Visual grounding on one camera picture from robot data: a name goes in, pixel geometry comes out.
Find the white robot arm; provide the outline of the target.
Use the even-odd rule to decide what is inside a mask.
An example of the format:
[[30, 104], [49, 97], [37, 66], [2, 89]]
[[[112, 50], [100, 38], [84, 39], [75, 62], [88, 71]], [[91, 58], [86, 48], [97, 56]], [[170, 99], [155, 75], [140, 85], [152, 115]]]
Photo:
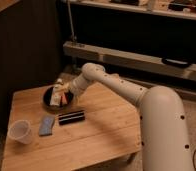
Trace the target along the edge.
[[80, 96], [95, 82], [138, 108], [144, 171], [195, 171], [183, 102], [173, 89], [146, 88], [108, 74], [102, 65], [86, 63], [70, 82], [57, 82], [56, 90]]

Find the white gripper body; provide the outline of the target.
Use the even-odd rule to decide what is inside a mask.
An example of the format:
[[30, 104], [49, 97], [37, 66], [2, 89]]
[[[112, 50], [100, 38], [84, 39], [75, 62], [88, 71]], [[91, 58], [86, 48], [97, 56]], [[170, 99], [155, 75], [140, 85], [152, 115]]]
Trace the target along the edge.
[[71, 102], [73, 100], [73, 93], [69, 90], [69, 84], [57, 84], [55, 86], [56, 92], [61, 96], [62, 102]]

